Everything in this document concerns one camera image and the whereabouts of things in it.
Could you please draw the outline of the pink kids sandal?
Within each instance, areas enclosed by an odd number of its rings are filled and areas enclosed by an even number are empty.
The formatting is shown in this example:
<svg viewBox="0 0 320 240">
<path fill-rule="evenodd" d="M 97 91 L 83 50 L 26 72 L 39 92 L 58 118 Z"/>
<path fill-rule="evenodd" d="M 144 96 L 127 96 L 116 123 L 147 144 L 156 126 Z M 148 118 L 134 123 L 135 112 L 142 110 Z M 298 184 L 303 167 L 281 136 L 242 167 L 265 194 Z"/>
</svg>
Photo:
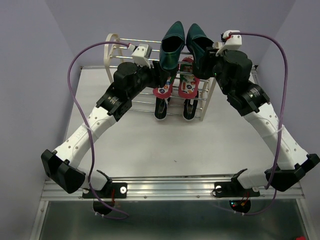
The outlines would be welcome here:
<svg viewBox="0 0 320 240">
<path fill-rule="evenodd" d="M 191 73 L 188 74 L 179 74 L 180 81 L 178 86 L 178 95 L 184 99 L 194 99 L 198 95 L 198 88 L 200 79 L 192 75 L 193 73 L 193 57 L 185 57 L 183 62 L 180 64 L 179 71 L 183 73 Z"/>
<path fill-rule="evenodd" d="M 171 96 L 173 91 L 175 76 L 169 77 L 163 87 L 154 88 L 152 90 L 153 95 L 159 99 L 167 99 Z"/>
</svg>

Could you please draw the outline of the green loafer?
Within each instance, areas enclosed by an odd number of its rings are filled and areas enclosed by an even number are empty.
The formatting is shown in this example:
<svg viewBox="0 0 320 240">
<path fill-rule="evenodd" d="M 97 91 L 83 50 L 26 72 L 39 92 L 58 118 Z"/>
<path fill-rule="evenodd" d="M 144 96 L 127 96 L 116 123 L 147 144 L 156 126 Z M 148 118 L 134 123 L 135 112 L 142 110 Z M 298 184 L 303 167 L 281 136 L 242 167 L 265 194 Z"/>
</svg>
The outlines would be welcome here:
<svg viewBox="0 0 320 240">
<path fill-rule="evenodd" d="M 171 73 L 177 70 L 184 46 L 184 27 L 180 21 L 176 21 L 165 33 L 160 45 L 159 64 L 164 71 Z"/>
<path fill-rule="evenodd" d="M 201 58 L 207 47 L 212 47 L 214 42 L 207 37 L 201 27 L 193 23 L 187 33 L 186 47 L 193 56 L 193 62 L 195 59 Z"/>
</svg>

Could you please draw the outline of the black sneaker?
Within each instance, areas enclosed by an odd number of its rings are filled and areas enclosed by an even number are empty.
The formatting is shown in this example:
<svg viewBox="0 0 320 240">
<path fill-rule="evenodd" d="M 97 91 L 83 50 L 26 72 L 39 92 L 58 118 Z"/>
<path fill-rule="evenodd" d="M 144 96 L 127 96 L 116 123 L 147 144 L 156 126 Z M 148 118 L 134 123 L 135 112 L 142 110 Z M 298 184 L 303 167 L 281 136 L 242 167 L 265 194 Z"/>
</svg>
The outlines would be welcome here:
<svg viewBox="0 0 320 240">
<path fill-rule="evenodd" d="M 171 98 L 156 98 L 155 101 L 155 109 L 154 109 L 154 117 L 158 121 L 162 121 L 167 116 L 168 104 Z"/>
<path fill-rule="evenodd" d="M 198 97 L 199 93 L 197 92 L 195 98 L 184 100 L 182 116 L 186 121 L 192 121 L 195 118 L 196 110 L 198 107 Z"/>
</svg>

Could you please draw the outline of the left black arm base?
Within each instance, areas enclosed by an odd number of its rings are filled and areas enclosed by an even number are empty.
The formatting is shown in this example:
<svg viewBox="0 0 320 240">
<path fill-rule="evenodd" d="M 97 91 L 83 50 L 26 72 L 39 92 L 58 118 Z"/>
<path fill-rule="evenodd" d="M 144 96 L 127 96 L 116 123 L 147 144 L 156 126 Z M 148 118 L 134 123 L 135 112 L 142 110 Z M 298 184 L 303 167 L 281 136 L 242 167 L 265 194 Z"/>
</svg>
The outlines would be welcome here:
<svg viewBox="0 0 320 240">
<path fill-rule="evenodd" d="M 115 207 L 115 199 L 125 199 L 127 197 L 128 184 L 126 182 L 112 182 L 108 183 L 102 190 L 96 190 L 96 194 L 103 202 L 109 207 L 104 206 L 97 200 L 94 194 L 89 191 L 88 193 L 82 192 L 83 199 L 93 200 L 93 210 L 101 216 L 110 217 L 110 213 L 115 212 L 112 208 Z"/>
</svg>

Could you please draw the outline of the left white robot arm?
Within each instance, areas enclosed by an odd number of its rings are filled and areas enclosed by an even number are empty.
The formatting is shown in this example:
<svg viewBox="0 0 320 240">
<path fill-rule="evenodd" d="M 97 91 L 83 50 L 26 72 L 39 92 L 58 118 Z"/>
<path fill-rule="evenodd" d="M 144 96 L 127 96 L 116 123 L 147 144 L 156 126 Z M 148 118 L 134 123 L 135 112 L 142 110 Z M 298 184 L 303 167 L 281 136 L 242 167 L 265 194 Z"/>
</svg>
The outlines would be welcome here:
<svg viewBox="0 0 320 240">
<path fill-rule="evenodd" d="M 113 82 L 83 124 L 60 146 L 41 154 L 46 175 L 68 194 L 88 189 L 88 174 L 78 167 L 91 145 L 122 118 L 142 90 L 163 87 L 170 76 L 157 61 L 151 67 L 121 63 L 113 74 Z"/>
</svg>

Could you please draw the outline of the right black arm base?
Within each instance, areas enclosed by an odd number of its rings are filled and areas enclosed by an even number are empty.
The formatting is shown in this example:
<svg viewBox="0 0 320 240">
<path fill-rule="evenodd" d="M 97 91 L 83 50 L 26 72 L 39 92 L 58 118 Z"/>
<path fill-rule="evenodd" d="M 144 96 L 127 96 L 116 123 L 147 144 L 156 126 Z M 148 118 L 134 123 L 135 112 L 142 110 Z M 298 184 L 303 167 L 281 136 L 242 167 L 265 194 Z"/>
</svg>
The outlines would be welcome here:
<svg viewBox="0 0 320 240">
<path fill-rule="evenodd" d="M 220 181 L 214 183 L 211 195 L 215 198 L 229 198 L 230 209 L 241 215 L 248 214 L 252 203 L 251 197 L 259 197 L 259 189 L 245 189 L 239 183 L 232 181 Z"/>
</svg>

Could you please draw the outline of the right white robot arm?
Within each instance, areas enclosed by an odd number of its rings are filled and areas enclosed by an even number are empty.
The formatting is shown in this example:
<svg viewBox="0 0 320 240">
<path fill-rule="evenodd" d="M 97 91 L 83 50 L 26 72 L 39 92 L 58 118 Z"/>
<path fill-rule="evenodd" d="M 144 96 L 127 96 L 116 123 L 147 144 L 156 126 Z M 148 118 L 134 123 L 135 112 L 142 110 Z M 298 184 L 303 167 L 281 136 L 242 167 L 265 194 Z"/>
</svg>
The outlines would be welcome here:
<svg viewBox="0 0 320 240">
<path fill-rule="evenodd" d="M 317 154 L 307 153 L 299 146 L 281 123 L 266 92 L 250 81 L 252 65 L 244 52 L 218 52 L 212 46 L 206 47 L 193 64 L 196 77 L 215 78 L 229 104 L 251 124 L 274 155 L 271 168 L 245 168 L 232 177 L 227 188 L 235 195 L 266 186 L 284 192 L 320 162 Z"/>
</svg>

